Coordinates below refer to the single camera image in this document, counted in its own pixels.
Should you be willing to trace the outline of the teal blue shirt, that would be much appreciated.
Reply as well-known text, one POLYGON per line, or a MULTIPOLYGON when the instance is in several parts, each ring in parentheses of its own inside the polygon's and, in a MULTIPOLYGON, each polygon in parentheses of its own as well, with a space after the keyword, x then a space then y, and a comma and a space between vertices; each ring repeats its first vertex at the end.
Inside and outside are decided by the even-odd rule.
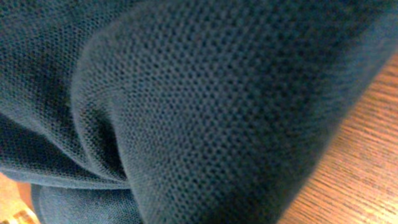
POLYGON ((396 1, 1 2, 1 172, 41 223, 275 223, 396 1))

